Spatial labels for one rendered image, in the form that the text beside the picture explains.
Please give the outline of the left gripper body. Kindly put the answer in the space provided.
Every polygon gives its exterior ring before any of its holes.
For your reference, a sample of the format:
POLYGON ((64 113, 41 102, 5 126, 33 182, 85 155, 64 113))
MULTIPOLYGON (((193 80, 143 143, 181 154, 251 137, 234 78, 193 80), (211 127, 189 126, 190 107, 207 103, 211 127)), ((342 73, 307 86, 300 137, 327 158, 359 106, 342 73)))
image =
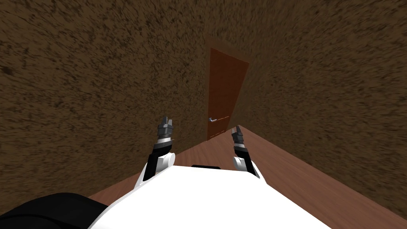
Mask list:
POLYGON ((173 131, 173 126, 169 124, 160 124, 157 127, 157 135, 159 137, 170 137, 173 131))

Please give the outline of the brown wooden door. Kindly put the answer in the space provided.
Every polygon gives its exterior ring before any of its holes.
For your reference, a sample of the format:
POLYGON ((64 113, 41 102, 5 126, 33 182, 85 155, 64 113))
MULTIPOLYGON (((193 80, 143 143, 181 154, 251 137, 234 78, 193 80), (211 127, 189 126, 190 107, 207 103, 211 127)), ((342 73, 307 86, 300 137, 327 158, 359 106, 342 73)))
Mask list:
POLYGON ((234 111, 249 62, 210 49, 207 140, 225 132, 234 111))

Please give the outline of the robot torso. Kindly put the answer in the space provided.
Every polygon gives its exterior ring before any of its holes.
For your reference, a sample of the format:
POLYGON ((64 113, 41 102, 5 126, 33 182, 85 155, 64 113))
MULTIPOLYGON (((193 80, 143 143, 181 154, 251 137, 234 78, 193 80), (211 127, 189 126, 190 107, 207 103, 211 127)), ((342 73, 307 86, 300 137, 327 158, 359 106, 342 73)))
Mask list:
POLYGON ((246 171, 171 166, 110 205, 89 229, 330 229, 246 171))

